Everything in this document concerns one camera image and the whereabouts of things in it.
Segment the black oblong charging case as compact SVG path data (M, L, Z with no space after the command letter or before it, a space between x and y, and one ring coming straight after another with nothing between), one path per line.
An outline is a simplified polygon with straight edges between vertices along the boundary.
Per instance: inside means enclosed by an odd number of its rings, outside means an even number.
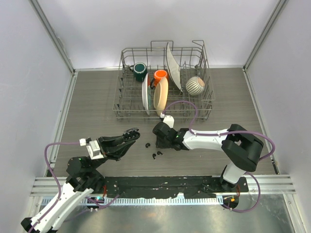
M140 138L138 128L131 128L123 132L123 139L125 142L137 140L138 138Z

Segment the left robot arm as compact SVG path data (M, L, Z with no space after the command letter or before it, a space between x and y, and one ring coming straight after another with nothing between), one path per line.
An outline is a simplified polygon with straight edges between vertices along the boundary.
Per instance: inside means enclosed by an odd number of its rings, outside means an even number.
M68 177L49 204L34 217L26 217L21 225L28 233L55 233L67 216L88 195L104 190L105 178L97 170L108 160L119 161L138 140L137 128L120 136L101 136L95 140L81 138L77 144L85 146L88 156L72 157L68 161Z

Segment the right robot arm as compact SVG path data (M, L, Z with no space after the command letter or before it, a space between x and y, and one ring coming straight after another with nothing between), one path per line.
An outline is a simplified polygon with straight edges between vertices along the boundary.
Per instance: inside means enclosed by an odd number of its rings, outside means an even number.
M208 149L224 152L231 160L226 165L219 179L219 184L210 190L232 191L245 172L257 168L264 143L252 134L239 133L246 129L232 124L229 129L220 131L193 131L182 128L178 131L164 122L156 124L153 134L156 135L156 147L160 149L194 150Z

